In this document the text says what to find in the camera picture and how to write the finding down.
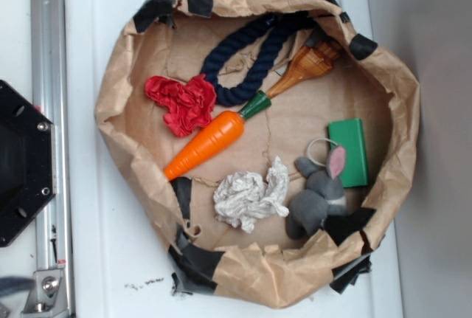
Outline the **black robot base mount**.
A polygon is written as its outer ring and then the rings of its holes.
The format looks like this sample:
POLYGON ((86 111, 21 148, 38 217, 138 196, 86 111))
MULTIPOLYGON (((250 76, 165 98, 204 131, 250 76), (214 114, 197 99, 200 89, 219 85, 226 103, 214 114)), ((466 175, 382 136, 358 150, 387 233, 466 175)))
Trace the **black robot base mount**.
POLYGON ((55 195, 53 124, 1 81, 1 247, 9 246, 55 195))

